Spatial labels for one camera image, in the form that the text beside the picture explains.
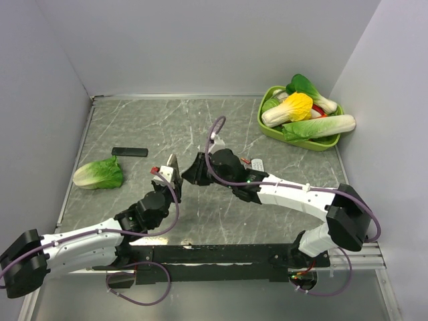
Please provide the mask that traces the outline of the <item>beige white remote control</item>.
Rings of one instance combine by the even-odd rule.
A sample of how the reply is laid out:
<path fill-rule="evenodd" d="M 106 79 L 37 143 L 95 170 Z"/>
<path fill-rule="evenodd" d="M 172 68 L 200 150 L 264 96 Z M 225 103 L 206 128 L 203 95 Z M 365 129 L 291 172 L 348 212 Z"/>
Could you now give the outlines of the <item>beige white remote control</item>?
<path fill-rule="evenodd" d="M 176 154 L 171 154 L 167 161 L 167 166 L 172 168 L 172 181 L 177 182 L 181 179 L 179 173 L 179 164 Z"/>

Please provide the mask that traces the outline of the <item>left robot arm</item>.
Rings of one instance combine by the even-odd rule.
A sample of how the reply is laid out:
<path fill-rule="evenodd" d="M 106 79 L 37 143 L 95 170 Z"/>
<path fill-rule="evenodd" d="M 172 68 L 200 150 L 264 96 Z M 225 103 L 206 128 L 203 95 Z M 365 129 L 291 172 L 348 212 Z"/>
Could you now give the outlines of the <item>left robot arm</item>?
<path fill-rule="evenodd" d="M 20 298 L 48 277 L 98 266 L 126 268 L 132 261 L 130 243 L 157 235 L 169 207 L 181 202 L 182 184 L 156 175 L 151 192 L 111 219 L 65 233 L 23 232 L 1 254 L 1 289 L 9 299 Z"/>

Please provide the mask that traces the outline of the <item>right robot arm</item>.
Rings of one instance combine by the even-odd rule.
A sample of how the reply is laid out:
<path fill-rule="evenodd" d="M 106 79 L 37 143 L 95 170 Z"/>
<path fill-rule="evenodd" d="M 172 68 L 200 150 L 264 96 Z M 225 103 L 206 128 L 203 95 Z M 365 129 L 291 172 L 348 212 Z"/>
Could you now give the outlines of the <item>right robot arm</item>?
<path fill-rule="evenodd" d="M 307 266 L 316 256 L 338 247 L 358 252 L 366 240 L 368 208 L 349 185 L 322 189 L 293 184 L 245 167 L 228 148 L 214 154 L 200 152 L 181 176 L 192 185 L 227 187 L 248 203 L 286 207 L 321 220 L 319 227 L 299 233 L 293 243 L 292 259 L 299 266 Z"/>

